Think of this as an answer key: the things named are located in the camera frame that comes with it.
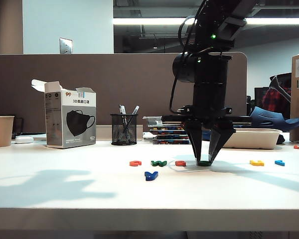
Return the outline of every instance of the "black face mask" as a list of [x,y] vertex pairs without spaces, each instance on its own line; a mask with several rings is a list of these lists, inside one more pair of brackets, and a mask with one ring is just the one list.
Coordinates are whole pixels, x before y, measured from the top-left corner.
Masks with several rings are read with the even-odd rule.
[[[68,112],[66,115],[66,124],[68,125],[68,128],[70,132],[73,134],[73,136],[78,136],[86,131],[89,127],[91,127],[95,122],[94,116],[84,115],[81,110],[77,111],[71,111]],[[87,123],[89,119],[93,117],[93,123],[87,127]]]

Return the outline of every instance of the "pen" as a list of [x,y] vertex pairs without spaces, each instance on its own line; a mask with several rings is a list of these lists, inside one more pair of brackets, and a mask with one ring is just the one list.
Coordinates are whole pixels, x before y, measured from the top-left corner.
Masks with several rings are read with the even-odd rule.
[[[120,105],[120,113],[123,115],[126,115],[125,106]],[[123,120],[123,134],[125,135],[126,140],[128,142],[130,142],[130,140],[131,140],[130,134],[129,134],[129,132],[124,130],[127,128],[127,125],[128,125],[128,123],[126,121],[126,116],[122,116],[122,120]]]
[[132,113],[132,114],[133,114],[133,115],[136,115],[136,113],[138,112],[139,108],[140,108],[139,106],[136,106],[135,109],[133,110],[133,113]]
[[[135,109],[133,110],[133,113],[132,113],[132,114],[133,114],[133,115],[136,115],[136,113],[138,112],[139,108],[140,108],[139,106],[136,106]],[[123,132],[125,132],[125,131],[128,129],[128,127],[130,126],[130,123],[131,123],[133,117],[134,117],[134,116],[131,116],[131,117],[130,117],[129,121],[127,122],[126,126],[125,126],[124,129],[123,129]]]

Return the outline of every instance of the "beige tray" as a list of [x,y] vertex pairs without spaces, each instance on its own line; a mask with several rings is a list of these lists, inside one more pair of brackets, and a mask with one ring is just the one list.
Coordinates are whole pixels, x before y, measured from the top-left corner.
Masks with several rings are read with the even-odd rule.
[[224,148],[273,149],[281,130],[271,128],[236,128]]

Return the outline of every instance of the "paper cup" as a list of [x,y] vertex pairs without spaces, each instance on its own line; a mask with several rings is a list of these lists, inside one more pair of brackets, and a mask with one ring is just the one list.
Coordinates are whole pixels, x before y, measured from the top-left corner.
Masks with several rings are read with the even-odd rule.
[[14,116],[0,116],[0,147],[11,145]]

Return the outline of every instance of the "blue shoe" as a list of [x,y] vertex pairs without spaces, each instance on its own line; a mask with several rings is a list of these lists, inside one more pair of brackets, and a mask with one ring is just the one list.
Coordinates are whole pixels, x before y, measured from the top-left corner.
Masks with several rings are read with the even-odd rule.
[[274,128],[288,132],[299,126],[299,118],[285,119],[281,113],[255,107],[250,114],[251,128]]

